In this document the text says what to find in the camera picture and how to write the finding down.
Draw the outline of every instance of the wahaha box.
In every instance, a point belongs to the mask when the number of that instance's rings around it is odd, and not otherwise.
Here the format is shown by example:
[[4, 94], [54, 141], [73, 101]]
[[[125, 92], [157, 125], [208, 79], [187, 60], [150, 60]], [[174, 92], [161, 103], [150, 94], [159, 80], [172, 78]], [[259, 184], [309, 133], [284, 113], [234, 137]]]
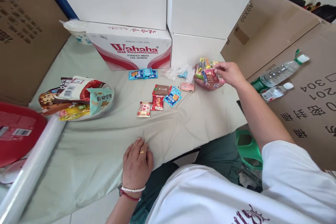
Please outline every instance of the wahaha box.
[[172, 39], [167, 30], [90, 22], [86, 33], [111, 70], [170, 65]]

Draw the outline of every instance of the brown cardboard box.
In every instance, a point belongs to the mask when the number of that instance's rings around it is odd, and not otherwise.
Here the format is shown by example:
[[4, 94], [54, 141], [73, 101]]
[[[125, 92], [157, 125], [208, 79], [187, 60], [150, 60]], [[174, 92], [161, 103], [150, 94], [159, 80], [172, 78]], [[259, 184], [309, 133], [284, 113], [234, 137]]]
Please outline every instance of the brown cardboard box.
[[70, 36], [54, 0], [0, 0], [0, 101], [28, 106]]
[[321, 21], [288, 0], [250, 0], [221, 54], [249, 78]]
[[317, 25], [248, 81], [293, 60], [298, 48], [310, 60], [290, 77], [294, 88], [268, 105], [320, 168], [336, 170], [336, 24]]

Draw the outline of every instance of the bracelet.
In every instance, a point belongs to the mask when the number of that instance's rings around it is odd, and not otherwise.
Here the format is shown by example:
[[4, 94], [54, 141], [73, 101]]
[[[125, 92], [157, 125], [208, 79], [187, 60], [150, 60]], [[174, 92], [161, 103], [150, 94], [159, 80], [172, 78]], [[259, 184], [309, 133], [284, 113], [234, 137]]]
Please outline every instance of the bracelet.
[[121, 187], [121, 189], [123, 191], [129, 191], [129, 192], [132, 192], [132, 193], [135, 193], [135, 192], [139, 193], [139, 192], [143, 191], [145, 188], [146, 188], [146, 186], [142, 187], [141, 189], [129, 189], [129, 188], [126, 188], [124, 186]]
[[129, 196], [127, 193], [125, 193], [123, 190], [120, 190], [120, 194], [119, 194], [119, 197], [121, 197], [122, 195], [125, 195], [127, 198], [129, 198], [130, 200], [133, 200], [133, 201], [140, 201], [141, 200], [141, 197], [140, 198], [133, 198], [131, 196]]

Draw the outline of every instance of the light green tablecloth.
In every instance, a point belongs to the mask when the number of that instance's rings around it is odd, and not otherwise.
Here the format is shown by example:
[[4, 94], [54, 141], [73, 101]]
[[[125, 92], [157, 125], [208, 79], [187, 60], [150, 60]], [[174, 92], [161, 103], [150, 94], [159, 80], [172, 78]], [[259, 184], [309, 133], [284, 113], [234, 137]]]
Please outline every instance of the light green tablecloth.
[[150, 118], [138, 118], [140, 101], [151, 102], [155, 84], [180, 85], [166, 77], [128, 80], [128, 71], [111, 71], [90, 45], [70, 37], [45, 76], [30, 105], [40, 110], [38, 95], [74, 75], [104, 81], [115, 90], [105, 117], [68, 122], [42, 173], [20, 223], [46, 224], [102, 198], [121, 183], [122, 156], [143, 137], [154, 154], [155, 168], [246, 123], [234, 88], [225, 84], [208, 92], [182, 93], [182, 100]]

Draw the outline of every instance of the bottle cap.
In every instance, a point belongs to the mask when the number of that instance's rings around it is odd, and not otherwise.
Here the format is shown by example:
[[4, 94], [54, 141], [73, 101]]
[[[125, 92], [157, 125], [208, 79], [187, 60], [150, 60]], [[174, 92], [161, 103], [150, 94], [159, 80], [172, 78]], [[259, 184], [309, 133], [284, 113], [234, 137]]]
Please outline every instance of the bottle cap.
[[297, 60], [300, 61], [301, 63], [305, 63], [306, 61], [309, 60], [309, 57], [305, 54], [302, 54], [299, 57], [297, 57]]
[[285, 83], [283, 86], [285, 89], [292, 89], [294, 87], [293, 84], [290, 82]]

